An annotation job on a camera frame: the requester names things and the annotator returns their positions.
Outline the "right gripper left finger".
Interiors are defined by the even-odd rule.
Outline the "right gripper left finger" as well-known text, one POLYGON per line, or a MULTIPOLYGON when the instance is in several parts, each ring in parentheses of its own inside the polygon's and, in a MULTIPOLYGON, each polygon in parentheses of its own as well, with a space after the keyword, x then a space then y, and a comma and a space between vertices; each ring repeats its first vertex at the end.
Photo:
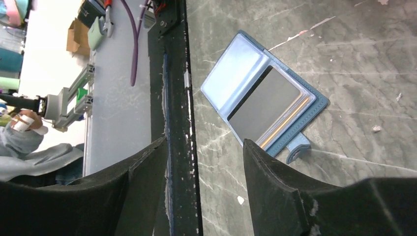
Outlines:
POLYGON ((165 138, 70 185, 0 185, 3 236, 150 236, 168 147, 165 138))

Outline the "blue card holder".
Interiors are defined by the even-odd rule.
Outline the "blue card holder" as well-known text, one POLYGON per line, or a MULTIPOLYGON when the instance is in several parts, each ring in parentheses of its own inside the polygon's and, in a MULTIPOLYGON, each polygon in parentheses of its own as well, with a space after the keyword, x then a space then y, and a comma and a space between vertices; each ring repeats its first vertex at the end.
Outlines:
POLYGON ((201 91, 242 143, 270 156, 286 148, 290 164, 308 148, 302 130, 329 100, 240 30, 201 85, 201 91))

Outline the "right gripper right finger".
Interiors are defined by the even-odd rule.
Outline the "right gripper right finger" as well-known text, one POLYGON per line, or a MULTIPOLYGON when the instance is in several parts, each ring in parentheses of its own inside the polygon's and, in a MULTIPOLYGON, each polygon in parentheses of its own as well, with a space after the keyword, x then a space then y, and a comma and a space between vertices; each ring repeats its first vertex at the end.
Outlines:
POLYGON ((367 178, 338 187, 271 157, 252 140, 244 171, 257 236, 414 236, 417 180, 367 178))

